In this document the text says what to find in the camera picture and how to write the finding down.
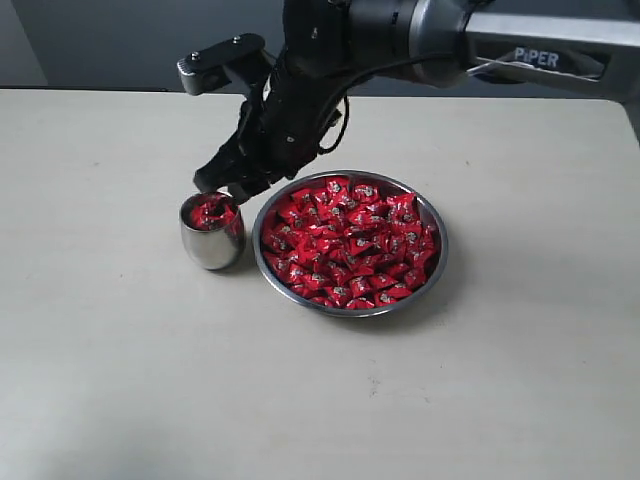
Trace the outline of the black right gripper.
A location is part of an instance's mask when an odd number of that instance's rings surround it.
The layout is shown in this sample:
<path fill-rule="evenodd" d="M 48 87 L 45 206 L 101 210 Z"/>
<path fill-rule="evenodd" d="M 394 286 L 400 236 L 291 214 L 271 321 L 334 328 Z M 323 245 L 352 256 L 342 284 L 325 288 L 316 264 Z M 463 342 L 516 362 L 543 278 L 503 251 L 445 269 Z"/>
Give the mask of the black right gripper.
<path fill-rule="evenodd" d="M 295 176 L 318 155 L 329 118 L 350 76 L 313 77 L 289 52 L 280 52 L 267 77 L 249 97 L 238 144 L 224 144 L 193 176 L 201 193 L 227 187 L 238 205 L 269 190 L 274 180 Z M 251 175 L 245 175 L 244 155 Z"/>

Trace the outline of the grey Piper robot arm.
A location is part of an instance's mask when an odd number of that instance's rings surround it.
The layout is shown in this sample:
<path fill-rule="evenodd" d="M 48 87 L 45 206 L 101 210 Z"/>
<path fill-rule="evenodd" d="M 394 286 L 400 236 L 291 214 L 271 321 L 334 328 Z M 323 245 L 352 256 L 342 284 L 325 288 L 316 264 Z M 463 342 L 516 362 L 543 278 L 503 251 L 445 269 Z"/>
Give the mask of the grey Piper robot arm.
<path fill-rule="evenodd" d="M 489 1 L 287 1 L 284 44 L 243 34 L 178 64 L 185 91 L 247 86 L 235 132 L 194 175 L 238 202 L 292 179 L 349 116 L 348 91 L 374 77 L 447 88 L 476 77 L 532 83 L 621 104 L 639 115 L 639 24 L 497 12 Z"/>

